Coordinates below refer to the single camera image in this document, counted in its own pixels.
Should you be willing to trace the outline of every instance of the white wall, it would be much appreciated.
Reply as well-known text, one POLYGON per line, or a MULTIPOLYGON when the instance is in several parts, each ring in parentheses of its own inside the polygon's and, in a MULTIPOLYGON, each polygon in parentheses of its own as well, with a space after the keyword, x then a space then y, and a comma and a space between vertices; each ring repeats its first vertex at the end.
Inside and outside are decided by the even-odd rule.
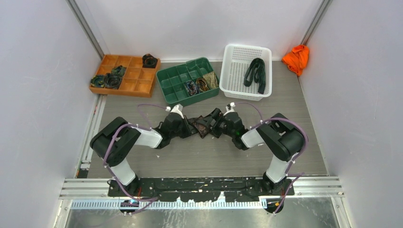
POLYGON ((300 77, 358 228, 402 227, 403 1, 337 0, 300 77))
POLYGON ((95 95, 100 59, 65 0, 0 7, 0 227, 54 222, 73 177, 95 95))
POLYGON ((106 53, 164 60, 222 59, 229 43, 281 59, 301 41, 321 0, 78 0, 106 53))

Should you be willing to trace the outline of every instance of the black bracelet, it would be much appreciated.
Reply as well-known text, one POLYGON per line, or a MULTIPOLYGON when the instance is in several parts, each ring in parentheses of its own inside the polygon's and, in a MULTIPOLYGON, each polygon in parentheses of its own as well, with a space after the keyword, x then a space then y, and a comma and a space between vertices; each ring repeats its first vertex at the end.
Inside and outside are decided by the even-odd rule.
POLYGON ((143 68, 155 68, 157 66, 158 59, 150 54, 143 56, 143 68))
POLYGON ((111 73, 105 74, 105 77, 104 77, 105 88, 118 89, 121 82, 122 82, 122 77, 120 77, 118 75, 113 75, 111 73))
POLYGON ((91 82, 90 82, 91 86, 97 87, 97 88, 104 88, 105 87, 104 77, 105 77, 105 75, 95 75, 91 79, 91 82))
POLYGON ((117 66, 111 70, 111 74, 120 76, 120 77, 123 77, 123 75, 125 75, 125 72, 126 72, 126 67, 123 67, 122 65, 117 66))
POLYGON ((261 58, 252 60, 246 71, 243 84, 249 87, 252 84, 252 80, 255 83, 259 83, 258 93, 264 94, 266 88, 266 70, 264 60, 261 58))

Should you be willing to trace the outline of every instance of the metal floor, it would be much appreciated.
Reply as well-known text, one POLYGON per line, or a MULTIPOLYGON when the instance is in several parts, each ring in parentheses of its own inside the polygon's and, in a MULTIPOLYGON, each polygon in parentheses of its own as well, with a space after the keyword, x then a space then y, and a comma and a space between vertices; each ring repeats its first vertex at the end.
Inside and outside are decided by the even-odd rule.
MULTIPOLYGON (((178 65, 163 63, 161 69, 178 65)), ((221 62, 211 62, 220 76, 221 62)), ((282 113, 295 121, 309 137, 307 150, 292 166, 290 173, 305 172, 307 175, 327 175, 325 164, 317 144, 317 138, 308 113, 307 105, 296 75, 290 72, 280 61, 273 62, 273 89, 268 98, 255 102, 264 118, 282 113)), ((239 100, 228 98, 220 91, 216 97, 186 106, 183 114, 188 118, 208 115, 214 108, 225 110, 225 105, 239 100)), ((152 98, 109 95, 106 100, 100 129, 118 116, 128 122, 147 126, 146 120, 137 111, 140 103, 165 106, 161 88, 156 83, 152 98)), ((141 107, 150 119, 153 127, 167 116, 167 112, 155 107, 141 107)), ((254 126, 259 122, 258 113, 249 105, 238 105, 239 113, 245 126, 254 126)), ((211 135, 201 139, 198 135, 186 139, 175 138, 171 144, 161 150, 148 147, 134 147, 127 156, 132 169, 140 177, 217 177, 217 176, 261 176, 269 167, 272 153, 266 145, 256 146, 247 151, 238 150, 230 137, 223 135, 219 139, 211 135)), ((108 178, 109 172, 103 167, 102 160, 92 156, 88 178, 108 178)))
POLYGON ((118 210, 70 211, 66 228, 338 228, 330 198, 286 199, 275 217, 264 209, 148 210, 122 216, 118 210))

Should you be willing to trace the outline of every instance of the tangled cord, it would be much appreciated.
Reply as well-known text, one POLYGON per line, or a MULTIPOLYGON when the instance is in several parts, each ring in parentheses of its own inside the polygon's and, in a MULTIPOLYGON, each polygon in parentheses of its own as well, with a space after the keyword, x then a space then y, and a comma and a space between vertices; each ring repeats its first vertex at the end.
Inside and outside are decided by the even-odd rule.
POLYGON ((201 91, 201 92, 206 92, 206 91, 210 90, 209 86, 207 85, 206 79, 204 79, 202 77, 199 77, 196 79, 196 85, 199 88, 199 91, 201 91))
POLYGON ((184 83, 186 90, 190 96, 196 95, 199 93, 199 89, 193 81, 188 81, 184 83))

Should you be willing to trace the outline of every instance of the black nylon strap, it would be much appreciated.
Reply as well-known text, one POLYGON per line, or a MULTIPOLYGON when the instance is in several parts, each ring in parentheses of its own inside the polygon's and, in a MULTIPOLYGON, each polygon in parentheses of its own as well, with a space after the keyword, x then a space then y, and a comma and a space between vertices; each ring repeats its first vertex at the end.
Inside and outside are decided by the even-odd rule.
POLYGON ((243 84, 249 87, 252 81, 259 83, 258 93, 264 94, 266 88, 266 70, 263 59, 256 58, 252 60, 248 70, 245 73, 243 84))

